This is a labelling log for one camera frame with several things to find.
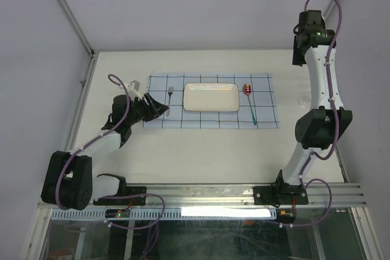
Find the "silver fork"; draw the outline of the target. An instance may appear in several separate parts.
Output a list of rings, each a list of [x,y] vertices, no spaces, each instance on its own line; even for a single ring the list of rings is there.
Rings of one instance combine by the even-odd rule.
[[[168,88],[168,110],[166,111],[166,117],[168,117],[169,114],[170,114],[171,96],[173,95],[173,92],[174,92],[174,87],[173,87],[173,86],[170,86],[170,87]]]

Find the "white rectangular plate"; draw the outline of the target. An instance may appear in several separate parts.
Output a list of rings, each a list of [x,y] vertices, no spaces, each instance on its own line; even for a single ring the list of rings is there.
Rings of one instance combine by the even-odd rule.
[[[198,112],[236,112],[239,90],[234,83],[187,83],[183,90],[183,108]]]

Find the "spoon with blue handle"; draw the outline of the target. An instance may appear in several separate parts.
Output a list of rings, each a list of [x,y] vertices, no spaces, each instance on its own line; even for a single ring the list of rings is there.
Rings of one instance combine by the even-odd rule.
[[[254,108],[252,106],[252,102],[251,102],[251,99],[250,99],[250,95],[252,93],[252,88],[251,88],[250,84],[248,84],[248,83],[244,84],[244,86],[243,86],[243,93],[246,95],[247,100],[248,100],[248,104],[249,104],[250,112],[251,112],[251,116],[252,116],[252,122],[253,122],[254,125],[257,125],[257,119],[255,117]]]

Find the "blue checkered cloth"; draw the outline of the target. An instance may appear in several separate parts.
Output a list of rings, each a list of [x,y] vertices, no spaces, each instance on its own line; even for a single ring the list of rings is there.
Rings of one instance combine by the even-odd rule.
[[[198,112],[183,108],[183,90],[187,83],[234,83],[239,90],[239,110],[236,112]],[[250,107],[243,93],[244,84],[250,84],[252,102],[257,125],[252,122]],[[152,73],[147,81],[147,92],[158,102],[168,104],[168,88],[174,87],[171,96],[170,114],[166,113],[144,128],[188,128],[188,129],[262,129],[277,128],[279,118],[272,85],[268,73],[200,73],[162,72]]]

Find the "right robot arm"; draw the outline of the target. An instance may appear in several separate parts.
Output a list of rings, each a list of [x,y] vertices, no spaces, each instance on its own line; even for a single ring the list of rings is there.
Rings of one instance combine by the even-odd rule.
[[[287,203],[294,197],[292,186],[302,186],[314,159],[327,160],[350,125],[353,114],[344,108],[335,71],[336,32],[326,29],[318,10],[300,13],[294,29],[292,63],[306,65],[310,77],[310,110],[295,126],[296,148],[272,189],[275,201]]]

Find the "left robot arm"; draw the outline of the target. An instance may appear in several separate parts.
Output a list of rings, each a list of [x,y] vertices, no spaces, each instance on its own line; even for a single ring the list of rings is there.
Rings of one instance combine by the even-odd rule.
[[[42,201],[62,210],[83,210],[91,200],[106,196],[117,205],[125,202],[128,195],[125,178],[113,174],[93,177],[93,167],[129,140],[133,125],[153,121],[168,109],[148,93],[134,99],[126,94],[116,96],[112,112],[95,138],[69,152],[58,150],[51,155]]]

